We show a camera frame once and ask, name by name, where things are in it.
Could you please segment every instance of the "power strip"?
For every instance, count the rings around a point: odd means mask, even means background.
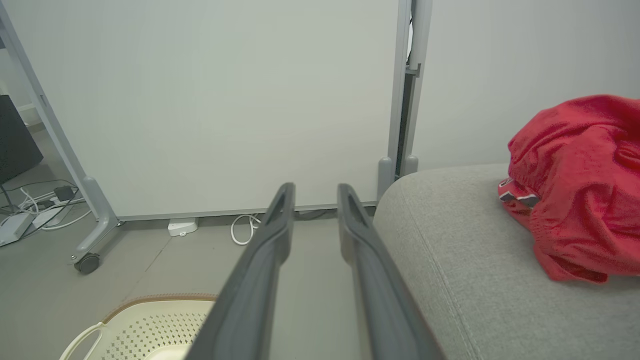
[[[33,221],[33,226],[39,228],[42,224],[47,223],[46,226],[55,226],[60,224],[62,219],[69,213],[71,210],[71,206],[67,206],[66,208],[55,208],[51,210],[44,211],[38,215]]]

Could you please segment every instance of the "white power adapter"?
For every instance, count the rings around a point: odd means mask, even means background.
[[[27,213],[12,215],[7,219],[4,225],[0,226],[0,246],[18,241],[32,220],[33,215]]]
[[[69,213],[71,206],[62,208],[54,208],[40,213],[33,221],[33,226],[39,228],[42,224],[47,223],[46,226],[55,226],[60,224],[62,219]]]
[[[169,220],[169,236],[185,236],[198,230],[198,218],[179,218]]]

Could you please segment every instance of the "basket handle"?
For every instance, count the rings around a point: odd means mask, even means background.
[[[77,346],[80,345],[81,342],[83,342],[86,338],[88,338],[89,335],[93,334],[94,331],[102,330],[103,327],[104,327],[104,324],[99,322],[87,328],[85,331],[81,332],[80,335],[76,336],[76,338],[73,341],[71,341],[71,344],[67,346],[65,351],[62,353],[62,356],[60,356],[60,360],[68,360],[71,354],[73,354],[73,352],[76,350]],[[91,349],[89,349],[89,352],[87,352],[86,356],[84,357],[84,360],[87,360],[89,358],[89,356],[91,355],[95,347],[98,345],[98,342],[100,341],[101,337],[102,337],[102,331],[100,331],[100,336],[98,336],[98,338],[95,340],[95,343],[93,343],[93,345],[91,346]]]

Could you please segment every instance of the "power cord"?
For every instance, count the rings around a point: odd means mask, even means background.
[[[6,218],[4,218],[4,220],[2,220],[2,221],[0,222],[0,227],[2,227],[2,225],[4,225],[4,223],[5,223],[7,220],[9,220],[9,218],[11,218],[11,215],[7,216]]]
[[[78,193],[79,193],[79,190],[76,190],[76,192],[74,192],[74,196],[73,196],[71,199],[69,199],[69,201],[67,201],[67,202],[65,203],[65,205],[60,209],[60,211],[63,211],[67,206],[69,206],[69,205],[71,204],[71,201],[76,197],[76,194],[78,194]],[[40,230],[40,229],[42,229],[43,227],[45,227],[45,226],[46,226],[46,225],[47,225],[51,220],[53,220],[54,218],[55,218],[55,216],[53,216],[53,217],[49,218],[49,219],[48,219],[47,221],[45,221],[42,225],[38,226],[35,230],[32,230],[30,233],[23,234],[23,235],[20,237],[20,239],[19,239],[19,240],[22,240],[22,239],[24,239],[24,238],[27,238],[27,237],[29,237],[29,236],[33,235],[33,234],[34,234],[34,233],[36,233],[38,230]]]
[[[62,229],[64,227],[67,227],[69,225],[75,224],[76,222],[82,220],[85,216],[89,215],[91,213],[91,210],[87,211],[86,213],[84,213],[83,215],[81,215],[79,218],[75,219],[75,220],[71,220],[70,222],[67,222],[66,224],[63,225],[57,225],[57,226],[52,226],[52,227],[43,227],[42,230],[44,231],[53,231],[53,230],[59,230]]]
[[[64,179],[55,179],[55,180],[47,180],[47,181],[36,181],[36,182],[34,182],[34,183],[28,183],[28,184],[20,185],[20,186],[18,186],[18,187],[16,187],[16,188],[9,189],[9,190],[4,190],[4,189],[3,189],[3,192],[5,192],[5,191],[6,191],[6,192],[12,192],[12,191],[18,190],[18,189],[20,189],[20,188],[27,187],[27,186],[29,186],[29,185],[46,184],[46,183],[55,183],[56,181],[62,181],[62,182],[64,182],[64,183],[67,183],[67,184],[71,185],[71,187],[73,187],[73,188],[75,188],[75,189],[77,189],[77,188],[78,188],[78,187],[76,186],[76,184],[74,184],[74,183],[72,183],[72,182],[70,182],[70,181],[67,181],[67,180],[64,180]]]
[[[236,239],[236,234],[234,234],[234,226],[236,226],[236,222],[244,217],[249,218],[249,228],[251,229],[251,235],[249,235],[249,239],[245,242],[240,242],[238,241],[238,239]],[[253,234],[255,232],[255,230],[258,228],[258,225],[254,225],[253,222],[257,222],[258,224],[261,223],[260,219],[258,219],[257,217],[255,217],[255,215],[251,215],[251,214],[244,214],[244,215],[240,215],[238,216],[232,223],[231,223],[231,239],[234,241],[234,243],[238,244],[238,245],[246,245],[249,243],[249,241],[251,241],[251,238],[253,238]]]
[[[31,203],[33,203],[33,207],[36,210],[36,214],[39,214],[40,212],[38,211],[38,203],[36,202],[36,200],[34,198],[32,198],[31,195],[29,195],[29,193],[27,191],[25,191],[24,188],[20,188],[20,191],[22,191],[22,193],[27,197],[27,199],[31,200]]]
[[[300,215],[300,212],[297,211],[295,213],[295,219],[296,220],[315,220],[321,216],[323,216],[324,214],[326,214],[327,210],[317,210],[318,214],[314,214],[314,215],[310,215],[310,216],[305,216],[305,215]],[[258,229],[258,225],[254,224],[254,222],[257,222],[258,224],[261,223],[260,219],[258,219],[257,214],[251,215],[251,214],[243,214],[238,216],[232,223],[231,223],[231,240],[234,241],[234,243],[238,244],[238,245],[246,245],[249,243],[249,241],[251,241],[251,239],[253,238],[253,234],[255,233],[255,230]],[[234,232],[234,227],[236,226],[236,222],[242,218],[249,218],[249,229],[251,230],[251,234],[249,235],[249,239],[241,242],[236,238],[236,234]]]

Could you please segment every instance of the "cable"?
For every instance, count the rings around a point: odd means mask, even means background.
[[[251,235],[249,235],[249,240],[241,243],[240,241],[238,241],[236,239],[236,234],[234,234],[234,226],[236,225],[236,222],[244,217],[248,217],[249,218],[249,228],[251,229]],[[251,238],[253,238],[253,234],[255,232],[255,230],[258,228],[257,225],[254,225],[253,222],[256,221],[259,223],[261,223],[260,219],[258,219],[257,217],[255,217],[255,215],[251,215],[251,214],[244,214],[244,215],[240,215],[238,216],[232,223],[231,223],[231,239],[234,241],[234,243],[238,244],[238,245],[246,245],[249,243],[249,241],[251,241]]]
[[[6,201],[9,204],[9,208],[11,209],[11,211],[13,211],[13,208],[15,207],[15,205],[13,205],[13,203],[11,202],[11,198],[9,198],[9,192],[11,190],[5,190],[1,184],[0,184],[0,190],[2,190],[4,197],[6,197]]]
[[[74,188],[76,188],[76,189],[78,188],[78,187],[76,186],[76,184],[74,184],[74,183],[72,183],[72,182],[70,182],[70,181],[67,181],[67,180],[64,180],[64,179],[55,179],[55,180],[47,180],[47,181],[36,181],[35,183],[28,183],[28,184],[20,185],[20,186],[18,186],[18,187],[16,187],[16,188],[13,188],[13,189],[3,190],[3,191],[6,191],[6,192],[12,192],[12,191],[18,190],[19,188],[23,188],[23,187],[25,187],[25,186],[35,185],[35,184],[53,183],[53,182],[55,182],[55,181],[63,181],[63,182],[65,182],[65,183],[67,183],[67,184],[69,184],[69,185],[73,186],[73,187],[74,187]]]
[[[33,207],[35,208],[36,211],[36,215],[39,214],[40,212],[38,211],[38,203],[36,202],[36,200],[34,200],[31,195],[29,195],[28,192],[26,192],[23,188],[20,188],[20,191],[22,191],[22,193],[24,195],[26,195],[26,197],[31,200],[31,202],[33,203]],[[26,201],[23,201],[22,204],[20,205],[20,209],[22,209],[23,205],[25,204]]]
[[[44,231],[53,231],[53,230],[62,229],[63,227],[67,227],[67,226],[69,226],[71,224],[75,224],[76,222],[82,220],[85,216],[89,215],[90,213],[91,213],[91,210],[87,211],[86,213],[84,213],[84,215],[80,216],[79,218],[77,218],[77,219],[75,219],[73,221],[67,222],[66,224],[58,225],[58,226],[52,226],[52,227],[43,227],[42,230],[44,230]]]
[[[74,193],[74,197],[76,197],[76,194],[79,193],[80,191],[76,191]],[[65,203],[65,205],[60,209],[60,211],[62,212],[67,206],[69,206],[69,204],[71,203],[71,201],[74,199],[74,197],[72,197],[71,199],[69,199],[69,201],[67,201]],[[53,220],[55,217],[51,217],[49,218],[47,221],[45,221],[42,225],[38,226],[35,230],[32,230],[30,233],[28,234],[23,234],[18,240],[22,240],[24,238],[27,238],[31,235],[33,235],[36,231],[42,229],[43,227],[45,227],[51,220]]]
[[[7,220],[9,220],[9,218],[10,218],[10,217],[11,217],[11,215],[9,215],[9,216],[7,216],[6,218],[4,218],[4,220],[2,220],[2,221],[0,222],[0,227],[2,227],[2,225],[4,225],[4,223],[5,223]]]
[[[41,210],[41,211],[39,211],[39,212],[35,212],[35,211],[31,211],[31,210],[26,210],[26,209],[19,209],[18,211],[16,211],[16,212],[14,213],[14,215],[15,215],[15,214],[17,214],[17,213],[28,213],[28,214],[32,214],[32,215],[39,215],[39,214],[44,213],[45,211],[49,211],[49,210],[51,210],[51,209],[56,209],[56,208],[63,207],[63,206],[64,206],[65,204],[67,204],[67,203],[69,203],[69,205],[76,205],[76,204],[80,204],[81,202],[86,202],[86,200],[84,199],[84,197],[81,197],[80,199],[77,199],[77,200],[69,200],[68,202],[64,202],[64,203],[62,203],[62,202],[61,202],[61,203],[59,203],[59,204],[55,204],[55,205],[53,205],[53,206],[49,206],[48,208],[43,209],[43,210]]]
[[[55,195],[56,195],[56,193],[54,193],[54,192],[49,192],[49,193],[46,193],[46,194],[44,194],[44,195],[36,196],[36,197],[34,197],[34,199],[35,199],[36,201],[40,201],[40,200],[45,200],[45,199],[47,199],[47,198],[51,198],[51,197],[53,197],[53,196],[55,196]],[[27,200],[29,200],[29,198],[28,198],[28,197],[26,197],[26,198],[24,199],[24,201],[22,201],[22,204],[20,204],[19,208],[22,208],[22,207],[27,203]],[[9,207],[9,205],[6,205],[6,206],[1,207],[0,209],[4,209],[4,208],[8,208],[8,207]]]
[[[318,214],[316,214],[316,215],[310,215],[310,216],[303,216],[303,215],[301,215],[301,214],[300,214],[300,212],[299,212],[299,211],[297,211],[297,212],[294,214],[294,217],[296,218],[296,220],[315,220],[315,219],[317,219],[317,218],[319,218],[319,217],[323,216],[324,214],[326,214],[327,210],[325,209],[325,210],[316,210],[316,211],[311,211],[311,213],[314,213],[314,212],[318,212]]]

